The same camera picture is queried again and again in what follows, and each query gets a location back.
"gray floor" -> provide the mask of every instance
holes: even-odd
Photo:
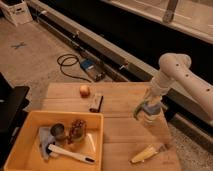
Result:
[[[12,47],[24,42],[18,49]],[[50,82],[82,82],[62,75],[56,63],[58,56],[75,53],[54,35],[35,22],[14,27],[0,19],[0,71],[12,85],[28,85],[30,105],[40,109]],[[67,70],[87,77],[78,65]],[[175,117],[169,124],[183,171],[213,170],[212,139]]]

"orange bin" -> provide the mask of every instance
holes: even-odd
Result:
[[[89,155],[95,164],[87,164],[73,158],[59,155],[45,161],[39,149],[38,129],[62,123],[68,130],[76,119],[87,123],[87,133],[83,142],[67,145],[65,148]],[[103,115],[56,111],[33,111],[29,113],[11,153],[4,165],[4,171],[100,171],[103,145]]]

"apple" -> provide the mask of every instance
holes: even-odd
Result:
[[[81,85],[79,91],[80,91],[81,97],[83,98],[88,97],[90,95],[90,89],[89,89],[89,86],[87,85]]]

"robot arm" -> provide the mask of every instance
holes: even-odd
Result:
[[[213,119],[213,87],[188,69],[191,65],[190,57],[167,53],[161,56],[159,65],[159,72],[151,80],[151,95],[161,97],[167,94],[171,84],[177,81]]]

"wooden tabletop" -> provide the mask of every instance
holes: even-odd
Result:
[[[180,171],[176,150],[163,116],[153,124],[136,121],[132,111],[142,101],[147,83],[88,83],[91,95],[81,98],[82,83],[52,83],[49,85],[43,110],[89,112],[94,93],[104,99],[103,171]],[[169,150],[161,152],[144,163],[132,165],[129,160],[150,144],[164,142]]]

